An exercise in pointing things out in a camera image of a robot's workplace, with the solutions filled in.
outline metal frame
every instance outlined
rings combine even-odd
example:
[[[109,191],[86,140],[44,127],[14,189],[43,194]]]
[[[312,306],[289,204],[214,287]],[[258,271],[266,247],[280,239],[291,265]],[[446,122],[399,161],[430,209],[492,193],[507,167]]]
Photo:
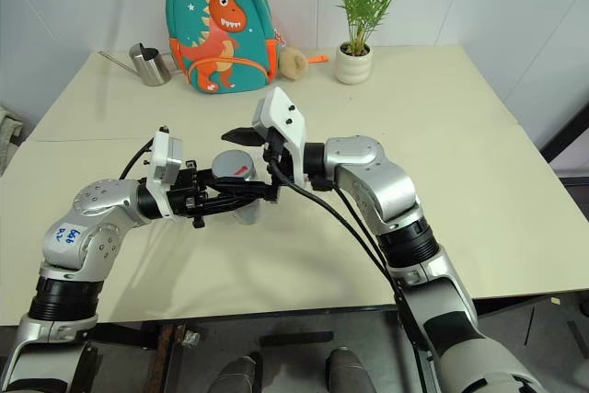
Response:
[[[589,103],[587,103],[564,127],[554,135],[540,150],[540,154],[550,163],[582,133],[589,128]]]
[[[530,296],[513,296],[505,298],[489,298],[474,300],[475,306],[479,314],[487,314],[507,307],[519,305],[522,303],[529,303],[537,300],[539,295]],[[279,312],[266,313],[251,313],[251,314],[236,314],[236,315],[222,315],[215,317],[203,318],[182,318],[171,319],[165,321],[148,321],[145,325],[155,325],[159,327],[159,342],[152,361],[151,375],[148,377],[145,386],[146,393],[162,393],[166,387],[175,386],[178,381],[179,367],[178,362],[181,360],[183,351],[182,341],[189,330],[187,323],[190,322],[191,329],[196,330],[198,324],[201,322],[226,321],[235,319],[251,319],[251,318],[277,318],[277,317],[296,317],[307,315],[329,315],[346,312],[367,312],[367,311],[381,311],[393,312],[398,311],[397,306],[391,304],[375,305],[375,306],[351,306],[351,307],[329,307],[329,308],[311,308],[300,310],[285,310]],[[430,354],[414,349],[415,363],[420,376],[422,384],[422,391],[424,393],[439,391],[437,380],[433,376],[433,359]]]
[[[98,323],[88,333],[88,340],[121,345],[132,345],[145,349],[155,350],[160,333],[160,327],[141,327],[131,329],[129,327],[113,324],[110,322]]]
[[[565,188],[574,186],[589,186],[589,177],[563,177],[560,182]]]

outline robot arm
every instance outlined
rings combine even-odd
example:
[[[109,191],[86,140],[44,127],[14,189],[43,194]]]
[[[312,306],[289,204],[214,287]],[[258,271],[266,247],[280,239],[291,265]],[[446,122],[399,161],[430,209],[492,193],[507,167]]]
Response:
[[[368,137],[306,144],[305,173],[351,194],[387,260],[413,345],[433,354],[445,393],[544,393],[517,359],[477,328],[477,314],[423,216],[415,187]]]
[[[97,323],[98,294],[126,233],[149,222],[137,188],[133,180],[97,181],[47,231],[37,293],[20,320],[2,391],[89,390],[98,354],[85,337]]]

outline dinosaur print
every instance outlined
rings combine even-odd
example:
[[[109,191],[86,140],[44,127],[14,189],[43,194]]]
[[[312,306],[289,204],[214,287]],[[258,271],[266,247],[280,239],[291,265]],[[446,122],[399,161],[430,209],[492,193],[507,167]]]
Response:
[[[204,12],[209,16],[202,17],[204,25],[209,27],[203,31],[199,42],[192,46],[180,44],[181,54],[196,62],[206,58],[232,58],[238,43],[229,33],[239,32],[247,25],[246,14],[236,0],[205,0]],[[219,73],[219,83],[224,87],[235,87],[229,80],[233,73],[231,62],[205,62],[197,65],[197,84],[202,91],[216,92],[219,86],[211,80],[213,73]]]

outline black cable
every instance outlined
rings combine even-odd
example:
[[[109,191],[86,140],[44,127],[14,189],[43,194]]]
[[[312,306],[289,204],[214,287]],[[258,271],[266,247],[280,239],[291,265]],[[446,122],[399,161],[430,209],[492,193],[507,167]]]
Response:
[[[318,204],[319,206],[321,206],[323,209],[325,209],[330,214],[332,214],[346,229],[348,229],[348,232],[350,232],[353,235],[353,237],[356,238],[356,240],[360,243],[360,246],[362,246],[362,249],[364,249],[364,252],[366,252],[368,254],[368,256],[370,257],[370,259],[372,260],[372,262],[375,264],[375,266],[377,267],[377,269],[383,274],[383,276],[387,279],[387,281],[390,282],[390,277],[389,277],[387,271],[385,270],[385,268],[375,258],[375,256],[373,255],[373,253],[370,251],[370,248],[368,248],[368,246],[366,245],[366,243],[364,242],[364,240],[362,239],[362,237],[360,237],[360,234],[358,234],[358,232],[356,232],[356,230],[352,227],[352,225],[350,225],[350,223],[348,223],[346,221],[346,219],[338,213],[338,211],[336,211],[329,204],[327,204],[326,202],[324,202],[323,200],[321,200],[317,195],[314,195],[313,193],[304,190],[300,186],[298,186],[295,183],[293,183],[292,181],[290,181],[283,174],[283,172],[278,168],[278,164],[276,163],[276,160],[271,160],[270,161],[270,167],[272,169],[272,173],[284,185],[288,186],[289,188],[291,188],[293,191],[295,191],[299,195],[303,195],[304,197],[307,197],[312,202],[315,202],[316,204]]]
[[[127,177],[127,174],[129,173],[129,171],[131,170],[133,165],[137,162],[139,157],[142,156],[144,153],[149,152],[149,148],[152,146],[153,143],[154,143],[154,139],[152,138],[146,144],[144,144],[144,146],[141,149],[139,149],[139,151],[137,151],[137,153],[133,156],[133,158],[131,158],[131,160],[129,160],[129,163],[127,163],[127,166],[125,166],[125,169],[122,170],[122,173],[121,173],[121,176],[119,177],[119,179],[125,179]]]
[[[364,235],[366,236],[366,238],[368,239],[368,242],[372,246],[373,251],[375,252],[375,254],[380,259],[380,263],[383,265],[383,268],[386,269],[387,268],[387,260],[385,260],[385,255],[383,255],[383,252],[380,250],[380,248],[376,244],[375,240],[372,238],[372,235],[370,235],[370,232],[368,232],[368,229],[364,225],[364,222],[358,216],[358,213],[356,213],[356,211],[354,210],[354,208],[350,204],[350,201],[346,198],[346,196],[343,194],[343,192],[341,191],[341,189],[340,189],[340,187],[338,185],[335,185],[333,187],[333,190],[335,190],[335,192],[340,196],[341,200],[343,201],[343,203],[348,208],[348,211],[352,215],[353,219],[355,220],[355,222],[358,224],[358,226],[364,232]]]
[[[237,197],[234,195],[218,195],[202,203],[198,215],[213,215],[231,212],[256,201],[256,197]]]

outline orange object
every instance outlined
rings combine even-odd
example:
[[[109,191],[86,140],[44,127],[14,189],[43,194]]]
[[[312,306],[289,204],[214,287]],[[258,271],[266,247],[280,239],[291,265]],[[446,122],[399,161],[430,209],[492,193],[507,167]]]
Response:
[[[323,64],[329,61],[327,54],[316,55],[315,57],[309,57],[306,59],[310,64]]]
[[[180,44],[177,39],[174,39],[173,37],[169,38],[169,49],[172,51],[172,57],[174,57],[176,66],[180,68],[184,74],[186,74],[186,66],[184,66],[184,61],[182,60]]]
[[[261,64],[258,64],[256,62],[254,62],[253,60],[250,60],[250,59],[239,59],[239,58],[236,58],[236,57],[207,57],[206,59],[197,60],[196,62],[194,62],[191,65],[191,67],[188,70],[188,73],[186,74],[186,76],[190,80],[190,78],[192,76],[192,71],[194,71],[194,69],[197,66],[200,66],[200,65],[203,65],[203,64],[211,64],[211,63],[245,64],[247,66],[252,66],[254,68],[258,68],[260,71],[262,71],[262,73],[264,73],[264,75],[266,76],[266,78],[269,78],[269,73],[266,72],[266,69]]]
[[[268,83],[274,79],[276,68],[278,67],[278,54],[276,53],[277,45],[278,41],[276,39],[266,40],[266,53],[268,53],[268,63],[270,64],[270,69],[267,74]]]

